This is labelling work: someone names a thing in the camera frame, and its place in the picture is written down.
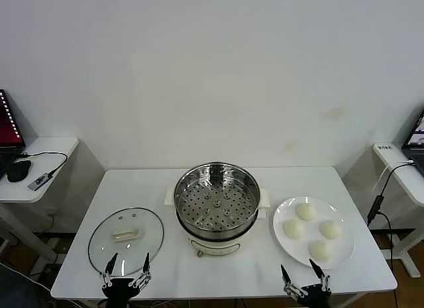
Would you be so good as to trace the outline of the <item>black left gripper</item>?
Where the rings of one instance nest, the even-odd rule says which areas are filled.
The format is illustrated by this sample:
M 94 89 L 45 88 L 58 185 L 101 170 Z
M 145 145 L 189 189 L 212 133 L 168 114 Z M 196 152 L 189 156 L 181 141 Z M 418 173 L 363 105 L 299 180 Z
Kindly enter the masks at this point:
M 115 253 L 108 261 L 105 270 L 101 273 L 103 284 L 101 290 L 106 297 L 106 308 L 126 308 L 133 297 L 133 288 L 145 288 L 152 279 L 150 273 L 150 253 L 146 253 L 146 258 L 141 270 L 132 281 L 131 278 L 113 278 L 111 274 L 115 267 L 118 254 Z

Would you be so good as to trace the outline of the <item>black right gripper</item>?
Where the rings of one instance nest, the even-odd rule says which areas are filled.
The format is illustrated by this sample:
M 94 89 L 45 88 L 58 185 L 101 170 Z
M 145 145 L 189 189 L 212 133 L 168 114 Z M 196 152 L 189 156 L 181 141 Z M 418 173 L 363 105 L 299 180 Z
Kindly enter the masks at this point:
M 320 280 L 320 283 L 303 286 L 299 288 L 294 285 L 283 265 L 280 265 L 282 279 L 284 281 L 284 291 L 297 303 L 310 308 L 330 308 L 329 298 L 331 296 L 331 277 L 325 274 L 319 265 L 309 259 L 313 271 Z

